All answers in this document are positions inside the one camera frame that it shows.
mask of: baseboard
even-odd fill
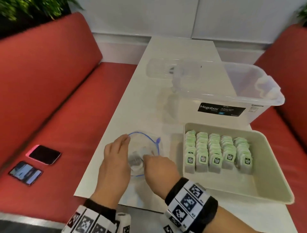
[[[150,40],[150,37],[105,34],[94,34],[94,37],[103,55],[102,61],[136,65]],[[237,42],[236,48],[233,48],[231,44],[229,44],[230,48],[225,48],[226,46],[223,44],[223,47],[217,47],[221,60],[226,62],[254,64],[264,53],[264,50],[242,49]]]

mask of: hand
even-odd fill
[[[176,164],[162,156],[144,155],[145,179],[151,190],[165,200],[174,185],[180,180]]]
[[[99,168],[98,181],[91,199],[105,207],[116,209],[130,181],[128,145],[130,137],[120,136],[104,148],[104,160]]]

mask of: white table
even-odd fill
[[[169,111],[169,100],[173,94],[172,83],[166,79],[148,78],[146,65],[151,58],[182,59],[187,57],[220,61],[212,41],[152,37],[75,192],[76,196],[89,197],[93,193],[105,145],[114,141],[119,135],[135,130],[160,136],[164,155],[176,162],[178,169],[182,171],[182,149],[178,145],[183,141],[183,125],[174,119]],[[219,78],[228,79],[224,74],[219,75]],[[297,232],[283,204],[259,201],[214,190],[208,190],[208,192],[218,199],[222,207],[258,231]],[[164,201],[152,193],[142,177],[131,179],[120,204],[156,212],[166,210]],[[142,219],[142,222],[146,222],[147,219],[144,212],[148,213],[150,221],[153,219],[158,221],[159,214],[156,213],[132,208],[126,208],[125,211],[130,212],[132,217],[136,215],[135,218]]]

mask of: person's left hand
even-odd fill
[[[120,136],[104,148],[104,160],[99,168],[96,190],[91,200],[99,205],[116,209],[130,181],[128,145],[130,137]]]

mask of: phone screen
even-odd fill
[[[9,172],[9,175],[27,185],[31,185],[42,173],[41,170],[27,164],[25,161],[21,161]]]
[[[53,164],[60,155],[61,152],[39,145],[34,151],[32,151],[29,157],[50,165]]]

